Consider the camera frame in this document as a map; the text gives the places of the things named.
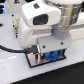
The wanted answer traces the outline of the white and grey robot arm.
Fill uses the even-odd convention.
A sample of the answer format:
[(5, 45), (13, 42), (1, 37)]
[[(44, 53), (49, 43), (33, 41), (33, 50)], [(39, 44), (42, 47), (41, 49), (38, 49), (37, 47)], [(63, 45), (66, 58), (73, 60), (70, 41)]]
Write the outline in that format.
[(78, 20), (83, 0), (41, 0), (22, 6), (18, 39), (23, 49), (37, 48), (48, 61), (72, 44), (70, 26)]

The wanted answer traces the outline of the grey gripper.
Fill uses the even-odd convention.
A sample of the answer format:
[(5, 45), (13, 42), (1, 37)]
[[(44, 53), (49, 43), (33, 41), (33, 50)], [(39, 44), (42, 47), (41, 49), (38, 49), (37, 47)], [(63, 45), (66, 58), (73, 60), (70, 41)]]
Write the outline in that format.
[(51, 35), (39, 37), (37, 39), (37, 47), (40, 54), (45, 54), (53, 51), (60, 51), (69, 48), (72, 44), (70, 34), (67, 35)]

